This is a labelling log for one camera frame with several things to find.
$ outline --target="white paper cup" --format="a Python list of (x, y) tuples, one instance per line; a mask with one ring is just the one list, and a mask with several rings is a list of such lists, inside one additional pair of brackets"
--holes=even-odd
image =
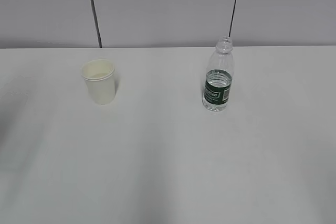
[(108, 60), (93, 60), (82, 67), (82, 76), (95, 103), (110, 103), (115, 96), (114, 65)]

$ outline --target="green bottle label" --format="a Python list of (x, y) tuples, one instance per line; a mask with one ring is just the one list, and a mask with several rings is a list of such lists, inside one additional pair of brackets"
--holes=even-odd
[(230, 87), (231, 84), (229, 86), (219, 88), (212, 86), (210, 83), (205, 81), (204, 99), (215, 105), (227, 103), (229, 100)]

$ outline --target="wall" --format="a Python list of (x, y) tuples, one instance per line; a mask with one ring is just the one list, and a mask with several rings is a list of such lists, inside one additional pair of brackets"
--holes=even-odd
[[(0, 48), (213, 46), (234, 0), (0, 0)], [(237, 0), (235, 46), (336, 45), (333, 0)]]

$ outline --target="water bottle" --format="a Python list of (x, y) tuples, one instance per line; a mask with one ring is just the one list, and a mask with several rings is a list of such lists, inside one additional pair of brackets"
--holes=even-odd
[(232, 40), (223, 37), (209, 59), (203, 93), (203, 105), (211, 111), (226, 108), (234, 74)]

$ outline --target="table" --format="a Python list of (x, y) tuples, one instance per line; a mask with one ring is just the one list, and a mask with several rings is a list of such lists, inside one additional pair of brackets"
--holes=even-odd
[[(28, 101), (1, 135), (0, 222), (335, 223), (336, 47), (234, 48), (219, 113), (213, 50), (1, 49), (0, 84)], [(80, 75), (96, 58), (116, 67), (105, 106)]]

